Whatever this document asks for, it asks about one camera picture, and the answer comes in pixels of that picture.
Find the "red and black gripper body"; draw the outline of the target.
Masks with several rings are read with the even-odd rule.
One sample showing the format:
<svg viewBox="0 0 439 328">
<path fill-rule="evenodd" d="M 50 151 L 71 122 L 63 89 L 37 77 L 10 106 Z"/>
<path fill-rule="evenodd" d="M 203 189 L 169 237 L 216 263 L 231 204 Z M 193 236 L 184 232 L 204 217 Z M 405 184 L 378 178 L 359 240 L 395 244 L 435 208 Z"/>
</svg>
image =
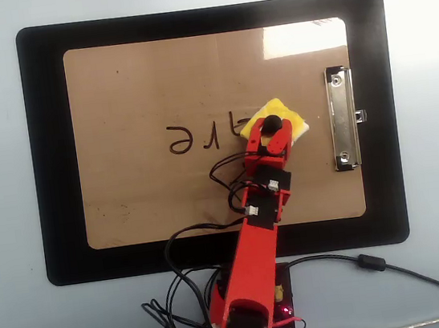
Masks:
<svg viewBox="0 0 439 328">
<path fill-rule="evenodd" d="M 244 159 L 247 182 L 251 188 L 262 188 L 272 192 L 291 190 L 291 172 L 285 170 L 286 155 L 249 154 Z"/>
</svg>

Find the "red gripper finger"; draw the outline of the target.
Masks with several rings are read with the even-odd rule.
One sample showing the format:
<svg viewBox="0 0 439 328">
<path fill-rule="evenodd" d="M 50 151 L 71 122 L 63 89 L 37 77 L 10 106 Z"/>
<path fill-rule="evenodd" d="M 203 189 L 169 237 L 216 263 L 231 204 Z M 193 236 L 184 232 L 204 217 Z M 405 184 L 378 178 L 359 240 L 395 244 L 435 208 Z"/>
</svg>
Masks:
<svg viewBox="0 0 439 328">
<path fill-rule="evenodd" d="M 292 123 L 288 119 L 266 120 L 262 126 L 262 135 L 269 136 L 266 146 L 268 153 L 288 160 L 292 146 Z"/>
<path fill-rule="evenodd" d="M 247 139 L 245 156 L 268 155 L 268 148 L 262 143 L 262 127 L 265 118 L 259 117 L 247 122 L 242 129 L 242 137 Z"/>
</svg>

